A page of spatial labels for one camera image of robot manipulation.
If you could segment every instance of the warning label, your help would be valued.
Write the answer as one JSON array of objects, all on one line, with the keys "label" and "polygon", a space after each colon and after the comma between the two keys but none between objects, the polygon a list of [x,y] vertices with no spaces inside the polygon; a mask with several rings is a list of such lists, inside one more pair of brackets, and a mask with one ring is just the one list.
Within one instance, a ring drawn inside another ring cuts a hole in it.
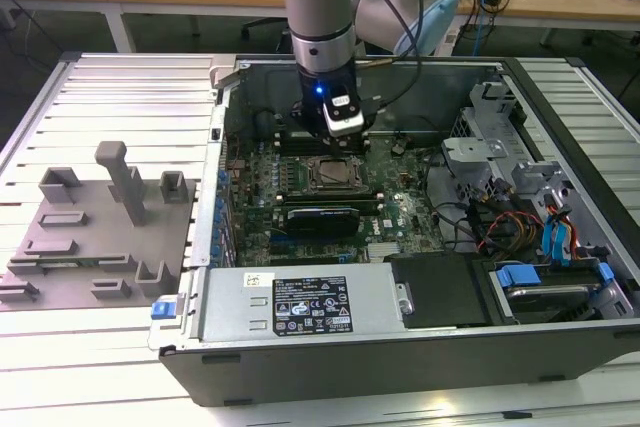
[{"label": "warning label", "polygon": [[273,326],[279,336],[353,332],[346,277],[274,279]]}]

